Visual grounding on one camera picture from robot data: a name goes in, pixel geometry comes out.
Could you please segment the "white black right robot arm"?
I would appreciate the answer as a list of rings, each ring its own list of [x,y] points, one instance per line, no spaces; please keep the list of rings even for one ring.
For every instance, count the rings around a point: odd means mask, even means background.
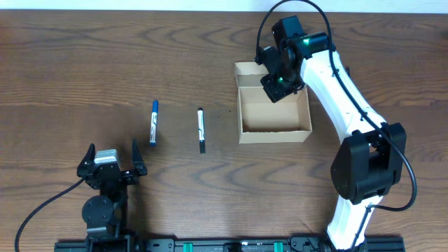
[[[256,62],[272,102],[304,87],[313,90],[333,123],[340,147],[330,173],[339,195],[320,251],[404,251],[396,236],[366,237],[372,212],[400,181],[406,132],[388,124],[363,98],[324,32],[306,34],[298,17],[280,19],[272,27],[276,45],[259,48]]]

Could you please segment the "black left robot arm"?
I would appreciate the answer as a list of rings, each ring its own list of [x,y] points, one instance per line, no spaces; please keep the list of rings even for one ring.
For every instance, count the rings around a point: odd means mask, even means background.
[[[131,170],[121,170],[117,150],[96,151],[93,143],[78,165],[77,176],[99,191],[82,209],[88,251],[146,250],[143,239],[127,226],[127,187],[137,185],[148,173],[135,140],[132,165]]]

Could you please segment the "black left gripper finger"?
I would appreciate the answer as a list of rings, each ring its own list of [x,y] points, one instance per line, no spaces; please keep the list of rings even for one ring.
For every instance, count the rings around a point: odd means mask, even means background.
[[[89,169],[92,165],[95,164],[95,145],[93,143],[90,144],[87,153],[84,158],[81,160],[80,164],[77,167],[76,173],[77,176],[87,176],[89,173]]]
[[[148,174],[148,170],[140,154],[136,139],[132,140],[132,165],[134,166],[134,170],[138,176],[146,176]]]

